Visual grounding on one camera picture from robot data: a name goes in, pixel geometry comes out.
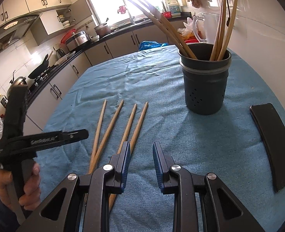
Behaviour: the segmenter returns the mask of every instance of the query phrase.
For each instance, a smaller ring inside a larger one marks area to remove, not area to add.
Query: range hood
[[[24,15],[0,26],[0,53],[17,42],[40,15]]]

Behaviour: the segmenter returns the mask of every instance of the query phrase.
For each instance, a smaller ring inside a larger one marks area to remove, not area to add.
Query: blue tablecloth
[[[285,220],[285,188],[273,191],[270,164],[249,106],[272,103],[285,125],[285,111],[262,78],[232,54],[223,107],[210,116],[187,109],[175,46],[140,51],[89,68],[58,105],[44,131],[85,128],[87,140],[38,152],[42,198],[68,174],[89,167],[93,140],[107,99],[101,137],[120,101],[125,103],[102,154],[104,165],[116,153],[134,103],[137,112],[130,138],[146,101],[149,108],[129,167],[124,194],[117,197],[110,231],[171,231],[173,195],[161,194],[152,144],[190,172],[216,173],[267,232]]]

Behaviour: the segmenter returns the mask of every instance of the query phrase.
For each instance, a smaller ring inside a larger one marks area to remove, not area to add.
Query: sleeve
[[[0,200],[0,225],[4,232],[14,232],[18,229],[19,223],[16,214],[6,207]]]

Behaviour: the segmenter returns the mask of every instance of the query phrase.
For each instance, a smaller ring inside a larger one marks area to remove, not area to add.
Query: blue plastic bag
[[[168,43],[158,43],[154,41],[143,41],[139,46],[139,51],[153,49],[157,47],[167,46]]]

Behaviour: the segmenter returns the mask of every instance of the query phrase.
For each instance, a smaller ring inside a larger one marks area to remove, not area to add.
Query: frying pan
[[[39,66],[37,66],[36,69],[32,71],[31,74],[28,76],[29,79],[36,79],[39,75],[41,75],[47,69],[49,65],[50,56],[48,57],[48,54],[45,56],[43,62]]]

